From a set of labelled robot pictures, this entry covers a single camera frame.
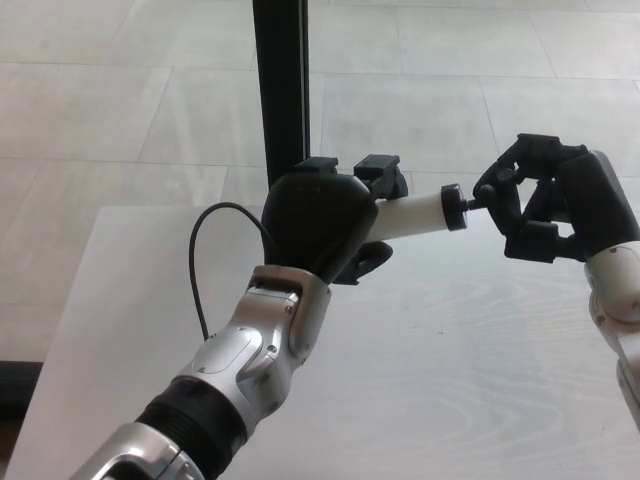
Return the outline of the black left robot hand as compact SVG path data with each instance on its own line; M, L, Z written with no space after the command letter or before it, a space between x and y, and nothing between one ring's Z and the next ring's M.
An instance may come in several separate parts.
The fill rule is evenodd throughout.
M324 283L352 285L386 263L393 249L369 240L378 200L408 195L397 155L369 155L351 175L338 160L310 157L270 187L261 224L264 263L310 272Z

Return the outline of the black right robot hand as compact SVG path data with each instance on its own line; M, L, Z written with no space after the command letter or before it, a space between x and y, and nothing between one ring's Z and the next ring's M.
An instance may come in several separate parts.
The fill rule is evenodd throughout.
M578 168L588 156L584 145L521 133L482 174L473 189L475 206L489 212L504 236L506 257L539 263L587 259Z

